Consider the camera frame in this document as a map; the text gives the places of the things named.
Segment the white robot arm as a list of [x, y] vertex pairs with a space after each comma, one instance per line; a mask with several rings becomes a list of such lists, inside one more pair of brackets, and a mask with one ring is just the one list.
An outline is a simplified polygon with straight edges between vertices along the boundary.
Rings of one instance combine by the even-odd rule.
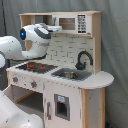
[[[61, 32], [62, 27], [37, 23], [26, 25], [20, 30], [20, 38], [32, 41], [29, 51], [23, 51], [20, 42], [13, 36], [0, 37], [0, 74], [6, 68], [6, 61], [43, 59], [51, 40], [51, 32]], [[42, 119], [19, 109], [0, 90], [0, 128], [43, 128]]]

